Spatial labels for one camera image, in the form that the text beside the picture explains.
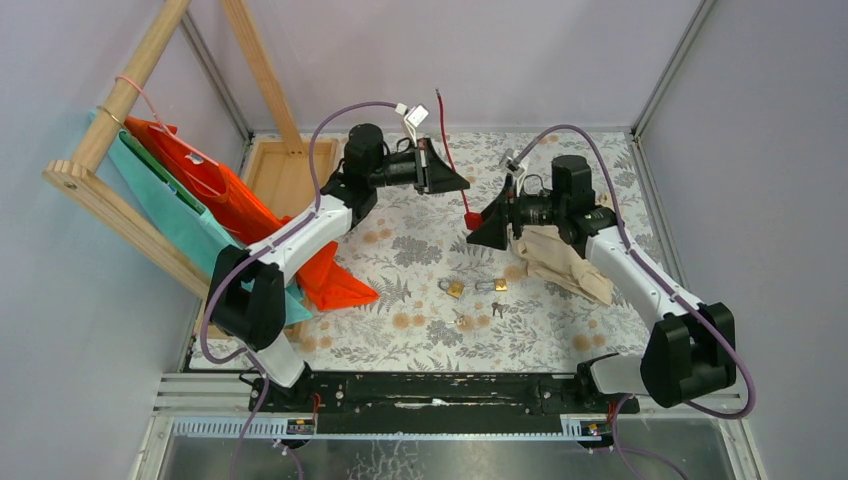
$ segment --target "gray wall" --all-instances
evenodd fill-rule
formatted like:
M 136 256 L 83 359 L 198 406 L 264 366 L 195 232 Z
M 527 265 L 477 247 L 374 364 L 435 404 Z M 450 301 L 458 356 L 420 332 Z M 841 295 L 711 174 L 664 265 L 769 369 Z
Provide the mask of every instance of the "gray wall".
M 160 5 L 0 5 L 0 478 L 125 478 L 177 364 L 195 298 L 40 176 Z M 186 139 L 235 162 L 240 140 L 180 32 L 149 92 Z
M 301 129 L 365 100 L 445 96 L 452 129 L 631 125 L 698 0 L 250 2 Z M 192 13 L 250 124 L 274 123 L 218 2 Z M 398 125 L 382 109 L 339 118 Z M 427 128 L 438 128 L 428 122 Z
M 848 4 L 719 2 L 645 136 L 692 287 L 735 312 L 773 479 L 843 478 Z

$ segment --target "gold ring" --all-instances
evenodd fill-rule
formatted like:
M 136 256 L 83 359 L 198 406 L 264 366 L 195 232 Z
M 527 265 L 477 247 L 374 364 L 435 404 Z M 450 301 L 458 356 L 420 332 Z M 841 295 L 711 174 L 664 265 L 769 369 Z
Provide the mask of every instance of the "gold ring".
M 124 122 L 118 120 L 118 117 L 112 115 L 112 112 L 110 112 L 109 110 L 106 110 L 106 107 L 104 107 L 103 105 L 98 105 L 97 109 L 100 110 L 101 112 L 105 113 L 106 115 L 109 115 L 110 117 L 112 117 L 112 120 L 114 120 L 115 123 L 117 123 L 121 128 L 124 128 Z

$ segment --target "wooden frame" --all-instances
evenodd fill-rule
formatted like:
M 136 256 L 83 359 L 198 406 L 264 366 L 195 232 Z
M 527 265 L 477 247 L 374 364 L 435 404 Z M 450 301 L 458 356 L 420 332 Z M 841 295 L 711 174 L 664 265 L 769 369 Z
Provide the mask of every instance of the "wooden frame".
M 147 83 L 189 3 L 191 0 L 165 0 L 124 68 L 123 75 L 142 87 Z M 283 155 L 290 161 L 307 162 L 304 140 L 298 132 L 246 0 L 221 0 L 221 6 L 280 130 Z M 204 299 L 209 290 L 209 277 L 143 215 L 97 177 L 97 169 L 121 129 L 119 122 L 126 120 L 137 98 L 138 91 L 135 88 L 127 82 L 117 81 L 71 158 L 51 161 L 42 176 L 191 292 Z M 316 163 L 326 162 L 329 155 L 333 156 L 329 161 L 335 161 L 336 145 L 334 140 L 320 142 L 316 148 Z

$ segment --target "wooden tray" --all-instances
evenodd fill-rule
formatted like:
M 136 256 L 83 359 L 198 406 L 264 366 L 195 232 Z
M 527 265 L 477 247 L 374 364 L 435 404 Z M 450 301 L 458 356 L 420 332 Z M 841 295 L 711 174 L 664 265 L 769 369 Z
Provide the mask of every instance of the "wooden tray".
M 304 144 L 308 145 L 309 139 L 304 139 Z M 315 144 L 315 172 L 321 185 L 327 182 L 336 168 L 338 145 L 336 139 L 319 140 Z M 253 142 L 241 178 L 279 218 L 298 215 L 314 200 L 309 158 L 287 151 L 279 138 L 259 137 Z M 304 299 L 307 308 L 310 306 L 308 302 Z M 201 306 L 195 332 L 199 332 L 204 308 L 205 304 Z M 302 329 L 303 322 L 300 322 L 286 328 L 285 333 L 289 339 L 299 341 Z M 229 337 L 213 325 L 209 327 L 209 338 Z

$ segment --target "beige cloth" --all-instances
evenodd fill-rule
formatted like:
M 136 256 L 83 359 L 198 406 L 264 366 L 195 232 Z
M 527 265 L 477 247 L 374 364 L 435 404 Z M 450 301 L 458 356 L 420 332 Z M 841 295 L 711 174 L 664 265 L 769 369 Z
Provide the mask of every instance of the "beige cloth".
M 607 206 L 604 194 L 598 203 Z M 594 302 L 610 305 L 613 284 L 588 260 L 559 237 L 554 225 L 525 226 L 521 238 L 513 240 L 512 251 L 527 261 L 527 275 L 554 282 L 562 288 Z

